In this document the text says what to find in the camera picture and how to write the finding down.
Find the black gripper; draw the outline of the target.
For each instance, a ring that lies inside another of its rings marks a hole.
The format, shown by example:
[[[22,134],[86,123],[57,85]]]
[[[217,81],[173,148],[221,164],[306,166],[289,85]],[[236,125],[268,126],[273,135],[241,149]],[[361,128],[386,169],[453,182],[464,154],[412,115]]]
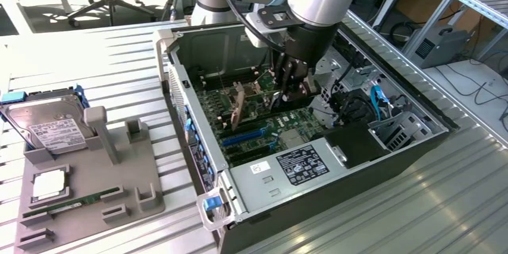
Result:
[[[284,51],[270,52],[270,75],[276,89],[272,111],[308,106],[321,91],[314,80],[316,64],[330,47],[338,25],[317,27],[308,24],[288,27]]]

